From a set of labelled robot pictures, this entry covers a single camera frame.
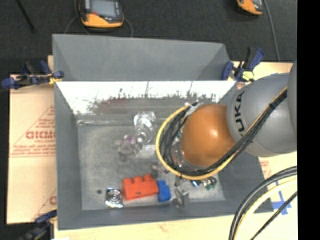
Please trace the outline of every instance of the cardboard sheet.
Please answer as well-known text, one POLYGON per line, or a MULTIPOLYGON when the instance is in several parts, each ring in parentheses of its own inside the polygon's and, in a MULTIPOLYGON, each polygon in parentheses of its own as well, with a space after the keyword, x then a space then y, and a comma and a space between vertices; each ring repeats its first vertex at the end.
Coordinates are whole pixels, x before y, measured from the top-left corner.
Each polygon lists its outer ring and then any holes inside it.
POLYGON ((10 91, 8 224, 57 207, 54 105, 49 84, 10 91))

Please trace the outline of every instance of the gray box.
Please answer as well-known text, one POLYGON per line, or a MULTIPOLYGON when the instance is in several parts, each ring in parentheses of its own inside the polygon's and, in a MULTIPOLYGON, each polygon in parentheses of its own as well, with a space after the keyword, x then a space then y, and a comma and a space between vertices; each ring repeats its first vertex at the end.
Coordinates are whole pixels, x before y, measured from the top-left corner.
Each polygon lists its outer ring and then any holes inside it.
MULTIPOLYGON (((200 80, 203 80, 204 85, 206 82, 214 89, 216 85, 212 80, 220 79, 221 66, 228 60, 225 47, 223 44, 205 42, 79 35, 53 35, 53 47, 54 70, 65 72, 63 81, 55 85, 57 211, 60 230, 230 215, 234 214, 245 196, 264 180, 259 159, 244 152, 217 175, 218 187, 213 196, 207 196, 203 200, 191 198, 190 205, 185 208, 176 208, 170 202, 147 202, 124 208, 101 206, 99 202, 103 201, 106 188, 119 188, 119 180, 124 175, 108 181, 115 168, 110 163, 106 163, 109 168, 105 167, 105 170, 100 166, 103 162, 99 160, 103 153, 101 149, 108 147, 100 141, 103 135, 100 132, 104 131, 104 127, 89 125, 84 129, 79 121, 101 122, 111 118, 117 122, 125 122, 126 118, 130 120, 132 115, 141 111, 141 100, 130 103, 129 110, 124 113, 119 113, 117 104, 113 112, 97 114, 92 110, 83 112, 75 109, 71 100, 74 104, 82 101, 77 95, 72 97, 70 92, 79 94, 83 88, 89 93, 88 86, 93 86, 91 81, 99 81, 97 84, 107 87, 118 81, 145 81, 144 84, 162 81, 163 86, 168 83, 168 90, 175 93, 173 80, 189 81, 183 84, 190 87, 195 87, 197 83, 201 85, 200 80), (92 145, 92 141, 102 144, 92 145), (91 149, 94 149, 92 156, 88 156, 90 145, 93 146, 91 149), (106 179, 107 184, 102 183, 99 175, 110 176, 106 179), (102 190, 102 194, 97 194, 96 190, 102 190)), ((200 95, 198 98, 205 102, 213 101, 210 95, 200 95)), ((142 102, 146 102, 143 105, 144 110, 156 110, 159 123, 161 119, 182 107, 185 101, 189 100, 181 93, 178 97, 172 95, 152 102, 148 95, 142 99, 142 102)), ((118 129, 129 129, 131 126, 116 125, 118 129)), ((117 161, 115 164, 119 166, 121 162, 117 161)), ((141 165, 139 170, 146 172, 144 165, 141 165)), ((271 203, 267 201, 259 210, 272 211, 271 203)))

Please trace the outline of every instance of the blue clamp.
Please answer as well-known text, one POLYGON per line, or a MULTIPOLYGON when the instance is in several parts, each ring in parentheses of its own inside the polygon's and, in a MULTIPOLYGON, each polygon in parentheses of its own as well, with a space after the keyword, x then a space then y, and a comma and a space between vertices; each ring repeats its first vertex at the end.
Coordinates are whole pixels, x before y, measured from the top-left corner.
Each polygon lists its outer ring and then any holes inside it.
POLYGON ((27 61, 23 68, 22 74, 17 75, 15 78, 8 77, 1 81, 1 86, 5 89, 19 89, 21 87, 39 85, 44 83, 54 83, 62 79, 65 74, 62 71, 53 72, 50 70, 48 64, 44 61, 40 61, 41 73, 37 73, 30 62, 27 61))
POLYGON ((156 181, 159 192, 156 194, 159 202, 169 201, 171 199, 171 192, 169 186, 162 179, 156 181))
POLYGON ((265 53, 258 47, 255 47, 255 53, 253 53, 252 50, 252 48, 248 48, 244 63, 240 61, 237 68, 234 67, 234 64, 231 61, 227 61, 222 69, 221 80, 228 80, 230 77, 237 82, 252 82, 255 76, 253 73, 254 68, 265 56, 265 53))

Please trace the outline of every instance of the small metal object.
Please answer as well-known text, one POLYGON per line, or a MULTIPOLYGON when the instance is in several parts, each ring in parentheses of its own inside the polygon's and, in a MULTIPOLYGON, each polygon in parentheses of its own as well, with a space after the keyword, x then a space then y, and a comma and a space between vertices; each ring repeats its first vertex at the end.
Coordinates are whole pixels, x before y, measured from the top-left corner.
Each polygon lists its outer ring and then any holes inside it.
POLYGON ((172 204, 178 208, 184 208, 190 203, 189 192, 182 187, 184 182, 186 182, 186 179, 179 176, 175 177, 174 193, 176 198, 172 200, 172 204))
POLYGON ((122 194, 120 189, 108 188, 106 190, 104 203, 110 208, 122 208, 122 194))

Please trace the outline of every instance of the transparent plastic object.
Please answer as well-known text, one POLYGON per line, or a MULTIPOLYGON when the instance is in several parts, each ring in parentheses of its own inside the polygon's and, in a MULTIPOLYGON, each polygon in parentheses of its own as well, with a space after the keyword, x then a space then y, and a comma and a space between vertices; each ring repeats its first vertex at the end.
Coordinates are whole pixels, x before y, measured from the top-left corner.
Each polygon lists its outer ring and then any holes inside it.
POLYGON ((133 118, 136 141, 140 145, 149 144, 156 136, 156 114, 153 111, 138 112, 133 118))

